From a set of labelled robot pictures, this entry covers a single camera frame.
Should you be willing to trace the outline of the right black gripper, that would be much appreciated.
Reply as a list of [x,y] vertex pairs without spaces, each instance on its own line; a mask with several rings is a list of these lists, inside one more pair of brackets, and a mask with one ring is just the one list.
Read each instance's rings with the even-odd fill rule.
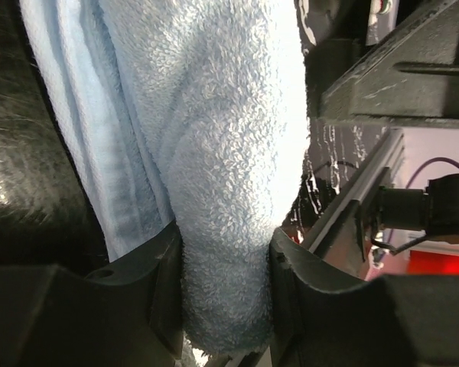
[[305,58],[308,115],[330,125],[459,128],[459,1],[397,1],[368,45],[370,1],[342,1]]

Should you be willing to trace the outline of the light blue towel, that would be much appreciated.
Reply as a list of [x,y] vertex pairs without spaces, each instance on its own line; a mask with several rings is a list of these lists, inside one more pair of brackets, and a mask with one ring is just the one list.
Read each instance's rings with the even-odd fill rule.
[[308,148],[290,1],[23,1],[64,141],[116,260],[176,222],[184,328],[210,354],[272,331],[268,247]]

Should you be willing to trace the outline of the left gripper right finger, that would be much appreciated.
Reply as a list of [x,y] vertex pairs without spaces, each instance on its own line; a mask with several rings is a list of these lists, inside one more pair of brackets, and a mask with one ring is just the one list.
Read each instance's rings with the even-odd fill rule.
[[459,366],[459,275],[352,277],[275,231],[275,366]]

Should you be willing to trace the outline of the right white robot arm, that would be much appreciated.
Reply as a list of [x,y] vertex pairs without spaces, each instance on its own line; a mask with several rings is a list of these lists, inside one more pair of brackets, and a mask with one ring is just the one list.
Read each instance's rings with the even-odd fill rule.
[[[386,124],[389,131],[345,193],[304,241],[315,250],[341,207],[374,181],[376,159],[396,148],[402,127],[459,128],[459,1],[422,1],[356,63],[332,37],[305,59],[308,111],[317,122]],[[459,237],[459,174],[426,190],[380,188],[373,228],[420,229],[427,239]]]

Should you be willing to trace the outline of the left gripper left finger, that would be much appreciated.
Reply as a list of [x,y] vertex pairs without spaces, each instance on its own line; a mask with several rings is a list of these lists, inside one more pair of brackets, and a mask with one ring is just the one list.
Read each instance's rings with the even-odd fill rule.
[[173,366],[181,247],[172,222],[85,278],[57,265],[0,267],[0,366]]

